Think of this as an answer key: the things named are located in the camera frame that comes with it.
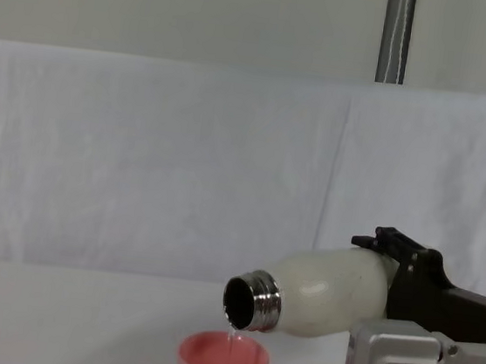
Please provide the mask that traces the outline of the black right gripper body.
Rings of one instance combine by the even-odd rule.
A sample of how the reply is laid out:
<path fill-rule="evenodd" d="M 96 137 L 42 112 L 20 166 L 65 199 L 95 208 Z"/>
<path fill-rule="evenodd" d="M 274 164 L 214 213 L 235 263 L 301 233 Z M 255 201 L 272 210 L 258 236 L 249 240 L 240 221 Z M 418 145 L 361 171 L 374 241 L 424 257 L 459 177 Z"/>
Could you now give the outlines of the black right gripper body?
<path fill-rule="evenodd" d="M 415 322 L 451 340 L 486 344 L 486 297 L 453 285 L 440 258 L 418 257 L 397 272 L 387 317 Z"/>

